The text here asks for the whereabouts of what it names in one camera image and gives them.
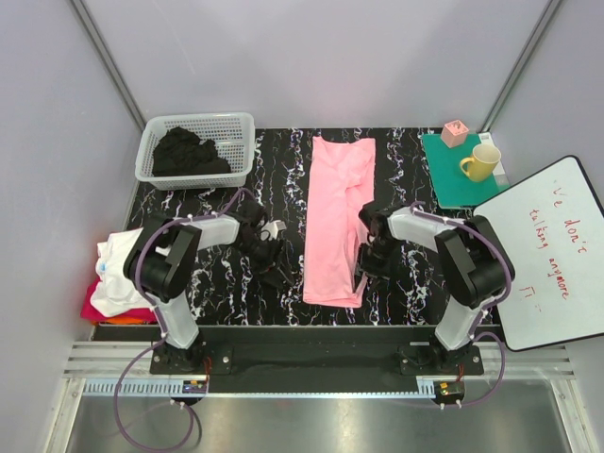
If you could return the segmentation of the pink t shirt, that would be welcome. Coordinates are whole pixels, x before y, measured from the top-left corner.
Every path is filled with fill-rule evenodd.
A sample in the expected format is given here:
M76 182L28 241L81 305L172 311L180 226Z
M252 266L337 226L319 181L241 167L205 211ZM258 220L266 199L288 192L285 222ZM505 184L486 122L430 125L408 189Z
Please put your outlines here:
M307 201L303 301L357 309L367 279L355 281L367 227L359 213L374 200L376 140L333 143L312 139Z

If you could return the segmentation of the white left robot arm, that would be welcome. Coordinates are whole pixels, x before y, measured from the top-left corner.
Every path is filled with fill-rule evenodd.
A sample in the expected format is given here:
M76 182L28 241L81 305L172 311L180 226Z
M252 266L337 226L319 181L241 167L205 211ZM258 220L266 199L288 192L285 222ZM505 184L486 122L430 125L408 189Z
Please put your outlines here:
M193 319L186 288L198 252L218 245L232 246L247 257L253 277L281 290L294 283L284 251L285 224L270 221L254 200L240 210L199 217L155 215L144 224L123 266L124 277L150 304L161 340L153 349L150 372L187 375L209 371L214 352L205 345Z

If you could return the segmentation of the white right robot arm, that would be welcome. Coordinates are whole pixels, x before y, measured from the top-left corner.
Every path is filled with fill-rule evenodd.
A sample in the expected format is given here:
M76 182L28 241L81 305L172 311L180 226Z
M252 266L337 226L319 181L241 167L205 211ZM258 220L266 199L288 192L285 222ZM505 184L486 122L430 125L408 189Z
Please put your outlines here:
M477 215L466 220L428 213L415 202L376 210L372 202L360 213L367 242L359 247L353 288L367 279L391 277L394 250L403 242L437 253L449 299L429 344L402 360L415 370L455 373L468 354L479 322L507 298L515 270L491 223Z

